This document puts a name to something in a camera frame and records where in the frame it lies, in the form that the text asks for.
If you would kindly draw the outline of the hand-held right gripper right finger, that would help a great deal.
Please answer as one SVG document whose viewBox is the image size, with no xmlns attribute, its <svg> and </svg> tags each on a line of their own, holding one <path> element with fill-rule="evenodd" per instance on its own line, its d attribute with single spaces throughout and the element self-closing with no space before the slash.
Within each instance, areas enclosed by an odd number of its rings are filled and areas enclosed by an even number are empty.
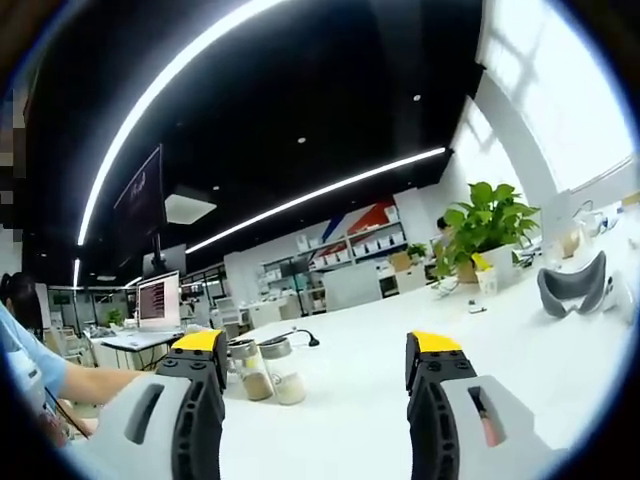
<svg viewBox="0 0 640 480">
<path fill-rule="evenodd" d="M 413 480 L 544 479 L 565 456 L 536 434 L 533 412 L 477 374 L 448 337 L 407 334 L 405 384 Z"/>
</svg>

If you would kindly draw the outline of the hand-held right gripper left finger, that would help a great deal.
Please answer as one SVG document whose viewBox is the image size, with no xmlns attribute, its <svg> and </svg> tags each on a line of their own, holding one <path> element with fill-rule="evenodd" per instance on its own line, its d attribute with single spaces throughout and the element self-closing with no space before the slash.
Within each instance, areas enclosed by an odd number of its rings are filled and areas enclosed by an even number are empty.
<svg viewBox="0 0 640 480">
<path fill-rule="evenodd" d="M 227 383 L 226 334 L 176 341 L 156 372 L 106 404 L 95 433 L 74 447 L 83 479 L 219 479 Z"/>
</svg>

